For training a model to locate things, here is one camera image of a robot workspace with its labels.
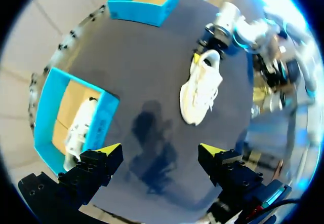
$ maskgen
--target blue box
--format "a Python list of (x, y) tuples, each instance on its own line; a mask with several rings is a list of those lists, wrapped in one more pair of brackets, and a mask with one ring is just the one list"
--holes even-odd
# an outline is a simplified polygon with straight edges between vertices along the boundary
[(57, 175), (66, 172), (63, 168), (65, 156), (52, 144), (53, 130), (66, 87), (70, 80), (101, 93), (92, 118), (83, 152), (102, 148), (105, 136), (115, 114), (119, 100), (90, 83), (52, 67), (43, 86), (36, 114), (34, 147), (42, 160)]
[(135, 2), (133, 0), (108, 0), (112, 19), (130, 20), (160, 27), (179, 0), (166, 0), (163, 5)]

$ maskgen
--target floor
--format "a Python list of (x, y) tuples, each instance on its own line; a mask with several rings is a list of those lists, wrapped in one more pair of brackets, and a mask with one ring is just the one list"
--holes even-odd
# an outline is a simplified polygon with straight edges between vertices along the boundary
[[(230, 0), (209, 0), (214, 5)], [(14, 185), (30, 173), (39, 174), (41, 171), (52, 179), (56, 179), (45, 163), (39, 158), (33, 148), (33, 137), (28, 123), (27, 102), (29, 96), (30, 74), (17, 69), (2, 69), (0, 84), (10, 85), (0, 87), (0, 97), (4, 98), (10, 91), (14, 96), (2, 104), (0, 110), (0, 147), (9, 174)], [(91, 203), (82, 206), (80, 211), (111, 224), (125, 223), (112, 215), (93, 206)]]

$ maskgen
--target gray table surface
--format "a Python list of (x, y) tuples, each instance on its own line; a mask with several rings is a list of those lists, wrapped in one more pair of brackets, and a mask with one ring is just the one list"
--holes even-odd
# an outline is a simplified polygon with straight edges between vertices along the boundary
[(221, 62), (219, 94), (199, 126), (187, 125), (179, 108), (192, 50), (217, 12), (202, 0), (180, 0), (160, 28), (107, 17), (76, 57), (71, 74), (120, 98), (105, 144), (121, 143), (124, 162), (94, 196), (99, 208), (144, 223), (188, 223), (220, 193), (197, 146), (228, 150), (244, 136), (253, 95), (246, 53)]

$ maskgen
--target cable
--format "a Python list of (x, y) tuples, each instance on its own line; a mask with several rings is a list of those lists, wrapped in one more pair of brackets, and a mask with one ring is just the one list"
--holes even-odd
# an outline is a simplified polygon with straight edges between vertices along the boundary
[(281, 200), (277, 203), (271, 204), (268, 207), (264, 208), (263, 210), (260, 210), (259, 212), (257, 212), (252, 218), (247, 219), (247, 220), (243, 220), (242, 222), (240, 222), (240, 224), (248, 224), (250, 222), (252, 222), (253, 220), (259, 218), (261, 215), (267, 213), (270, 210), (273, 210), (279, 206), (282, 205), (287, 205), (287, 204), (297, 204), (299, 203), (300, 199), (287, 199), (287, 200)]

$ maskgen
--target white sneaker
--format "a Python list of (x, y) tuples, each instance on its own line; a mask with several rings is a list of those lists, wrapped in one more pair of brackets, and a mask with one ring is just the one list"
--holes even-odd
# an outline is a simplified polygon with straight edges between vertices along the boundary
[(220, 55), (215, 50), (208, 50), (200, 57), (194, 54), (190, 78), (180, 90), (180, 110), (186, 123), (197, 126), (208, 109), (212, 111), (218, 87), (223, 81), (219, 74), (219, 61)]
[(86, 135), (95, 113), (98, 101), (95, 98), (85, 100), (79, 107), (72, 125), (70, 126), (65, 139), (65, 159), (63, 168), (71, 170), (80, 161), (83, 145), (86, 142)]

